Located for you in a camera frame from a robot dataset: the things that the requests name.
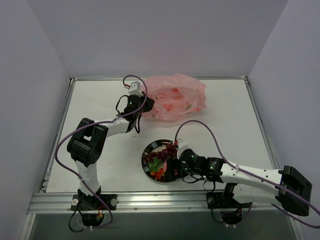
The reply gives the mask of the orange fake fruit with leaves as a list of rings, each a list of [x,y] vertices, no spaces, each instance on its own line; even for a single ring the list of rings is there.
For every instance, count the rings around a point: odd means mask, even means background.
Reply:
[[[155,181],[160,181],[165,176],[165,161],[154,157],[148,162],[148,172]]]

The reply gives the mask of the red fake grape bunch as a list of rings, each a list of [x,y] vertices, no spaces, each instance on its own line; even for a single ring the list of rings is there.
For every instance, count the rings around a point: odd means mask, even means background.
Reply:
[[[173,147],[173,143],[165,144],[151,144],[149,145],[142,153],[142,160],[148,163],[152,158],[158,157],[163,161],[168,160],[169,158],[176,157],[176,149]]]

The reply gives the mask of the pink plastic bag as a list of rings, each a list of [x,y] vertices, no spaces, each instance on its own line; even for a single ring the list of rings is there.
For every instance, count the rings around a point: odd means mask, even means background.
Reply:
[[[148,120],[175,122],[206,108],[206,85],[184,74],[153,75],[144,80],[148,98],[154,100]]]

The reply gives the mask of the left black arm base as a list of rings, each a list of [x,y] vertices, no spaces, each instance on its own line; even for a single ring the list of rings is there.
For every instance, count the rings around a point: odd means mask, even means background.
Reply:
[[[72,215],[68,227],[72,232],[79,233],[85,229],[101,229],[109,226],[114,221],[113,211],[118,204],[117,194],[105,194],[99,191],[95,195],[86,195],[81,191],[73,195],[70,210]],[[82,227],[74,229],[71,225],[73,218],[80,216]]]

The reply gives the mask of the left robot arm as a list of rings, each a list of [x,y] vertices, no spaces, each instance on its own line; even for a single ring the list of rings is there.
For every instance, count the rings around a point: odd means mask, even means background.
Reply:
[[[83,204],[90,210],[95,210],[101,203],[101,186],[98,182],[97,161],[100,158],[106,138],[130,132],[139,123],[143,113],[153,109],[155,101],[142,96],[127,96],[127,105],[115,119],[106,123],[91,125],[95,121],[83,118],[77,128],[86,127],[75,133],[67,144],[67,152],[74,160],[80,184],[78,194],[83,197]]]

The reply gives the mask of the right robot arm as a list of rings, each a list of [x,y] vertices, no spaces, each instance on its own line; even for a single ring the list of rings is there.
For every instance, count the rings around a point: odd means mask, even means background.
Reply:
[[[309,215],[312,184],[292,166],[248,167],[223,158],[199,156],[187,148],[169,157],[164,162],[164,170],[171,180],[196,175],[208,182],[225,184],[222,200],[230,207],[236,203],[262,203],[281,206],[297,216]]]

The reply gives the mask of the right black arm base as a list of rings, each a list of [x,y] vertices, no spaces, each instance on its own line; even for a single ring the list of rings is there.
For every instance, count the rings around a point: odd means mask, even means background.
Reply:
[[[238,203],[232,197],[223,197],[222,192],[210,191],[206,193],[207,207],[210,209],[213,221],[227,228],[236,228],[250,213],[253,204]]]

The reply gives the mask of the dark rimmed beige plate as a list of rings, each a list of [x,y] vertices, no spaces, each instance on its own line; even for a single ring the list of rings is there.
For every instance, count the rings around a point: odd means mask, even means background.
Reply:
[[[172,183],[181,177],[182,163],[177,159],[178,146],[168,139],[151,142],[142,152],[141,166],[154,182]]]

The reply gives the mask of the aluminium front rail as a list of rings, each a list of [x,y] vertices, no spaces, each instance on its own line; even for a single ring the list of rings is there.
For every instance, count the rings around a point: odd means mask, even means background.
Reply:
[[[33,194],[28,214],[71,213],[74,192]],[[117,192],[116,213],[165,213],[209,211],[204,191]]]

